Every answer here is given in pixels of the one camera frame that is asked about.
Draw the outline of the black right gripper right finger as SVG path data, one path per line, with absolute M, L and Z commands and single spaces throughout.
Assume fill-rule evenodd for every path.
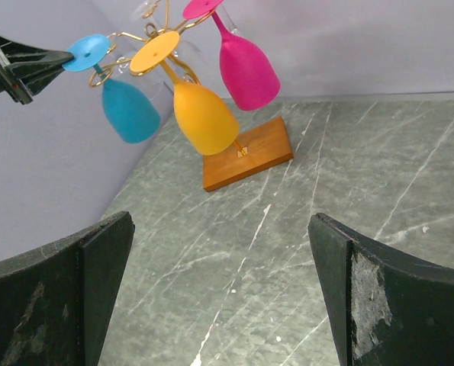
M 308 233 L 341 365 L 454 365 L 454 269 L 324 213 Z

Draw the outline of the patterned clear wine glass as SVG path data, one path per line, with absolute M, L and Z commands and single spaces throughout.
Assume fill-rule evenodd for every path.
M 110 55 L 111 61 L 119 62 L 114 67 L 112 78 L 128 82 L 138 88 L 161 114 L 171 114 L 173 109 L 172 82 L 160 66 L 156 66 L 142 76 L 133 75 L 130 70 L 130 61 L 125 62 L 125 59 L 130 59 L 136 52 L 137 47 L 124 38 L 117 41 L 117 47 Z

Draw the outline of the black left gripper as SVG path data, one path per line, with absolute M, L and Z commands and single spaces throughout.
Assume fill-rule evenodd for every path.
M 74 55 L 68 51 L 46 50 L 0 34 L 0 93 L 7 92 L 15 102 L 29 104 L 33 98 L 17 79 L 59 74 L 63 65 L 72 60 Z

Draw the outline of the blue wine glass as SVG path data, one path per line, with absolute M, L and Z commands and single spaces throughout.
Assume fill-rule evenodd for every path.
M 129 144 L 142 143 L 159 129 L 161 117 L 131 74 L 132 53 L 117 53 L 113 36 L 92 34 L 77 40 L 68 51 L 74 59 L 68 72 L 92 70 L 90 88 L 101 91 L 101 106 L 109 124 Z

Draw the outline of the yellow wine glass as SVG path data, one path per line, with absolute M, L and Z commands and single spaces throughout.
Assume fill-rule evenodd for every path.
M 173 83 L 173 106 L 177 123 L 194 148 L 212 156 L 231 146 L 240 125 L 224 101 L 210 89 L 179 78 L 166 62 L 178 46 L 180 35 L 168 31 L 146 43 L 131 59 L 130 71 L 144 73 L 161 66 Z

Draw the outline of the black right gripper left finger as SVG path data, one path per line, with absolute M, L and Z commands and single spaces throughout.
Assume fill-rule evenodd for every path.
M 133 238 L 121 211 L 0 261 L 0 365 L 97 365 Z

